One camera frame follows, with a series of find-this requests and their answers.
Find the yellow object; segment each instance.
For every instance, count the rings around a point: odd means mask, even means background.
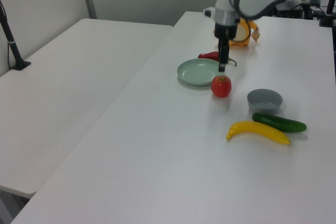
[[[283,134],[283,132],[271,126],[252,121],[241,121],[234,123],[230,127],[229,133],[227,133],[226,139],[229,141],[234,135],[243,132],[253,132],[260,134],[279,144],[290,144],[290,140],[285,134]]]
[[[234,41],[230,40],[229,45],[236,45],[236,46],[247,46],[250,42],[250,37],[248,37],[250,33],[250,29],[253,29],[253,33],[251,33],[251,37],[254,39],[255,42],[258,41],[260,37],[259,33],[259,27],[256,23],[254,23],[252,20],[248,21],[249,26],[247,25],[247,22],[245,19],[240,19],[240,23],[238,24],[237,28],[237,35],[236,38],[234,38]]]

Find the toy fruit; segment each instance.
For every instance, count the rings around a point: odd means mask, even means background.
[[[207,54],[198,55],[198,58],[219,61],[219,54],[218,54],[218,51],[208,52]],[[235,64],[235,66],[237,66],[237,62],[235,60],[229,58],[229,61],[232,61]]]
[[[234,135],[244,132],[260,134],[279,144],[290,144],[290,140],[285,134],[283,134],[283,132],[271,126],[252,121],[241,121],[234,123],[227,133],[226,139],[229,141]]]
[[[211,90],[217,97],[227,97],[232,89],[231,80],[228,76],[216,76],[212,79]]]
[[[307,129],[307,126],[304,123],[286,118],[281,118],[276,115],[254,113],[252,119],[255,122],[269,125],[282,132],[302,132]]]

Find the red chili pepper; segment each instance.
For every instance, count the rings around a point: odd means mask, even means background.
[[[216,60],[219,61],[219,56],[218,56],[218,52],[214,51],[214,52],[209,52],[207,54],[200,54],[198,56],[198,58],[200,59],[210,59],[210,60]]]

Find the orange toy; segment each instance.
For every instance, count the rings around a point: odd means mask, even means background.
[[[252,37],[255,42],[258,41],[260,37],[259,27],[257,26],[256,23],[254,23],[251,20],[248,21],[248,24],[250,27],[247,25],[246,20],[244,20],[243,18],[240,19],[240,23],[238,24],[238,28],[237,28],[236,38],[234,39],[234,41],[232,40],[229,41],[230,46],[236,45],[240,47],[245,47],[249,44],[250,37]],[[253,33],[251,33],[251,36],[248,37],[250,33],[250,29],[253,29],[254,31]]]

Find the pepper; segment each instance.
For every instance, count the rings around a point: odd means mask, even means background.
[[[254,113],[252,119],[255,122],[269,125],[282,132],[302,132],[307,129],[307,126],[304,123],[286,118],[281,118],[276,115]]]
[[[219,54],[217,51],[214,52],[209,52],[207,54],[200,54],[198,55],[199,59],[210,59],[210,60],[215,60],[219,62]],[[229,61],[233,61],[235,66],[237,66],[237,62],[234,59],[229,58]]]
[[[234,123],[227,133],[226,139],[229,141],[234,135],[243,132],[253,132],[260,134],[279,144],[290,144],[290,140],[285,134],[283,134],[283,132],[271,126],[252,121],[241,121]]]

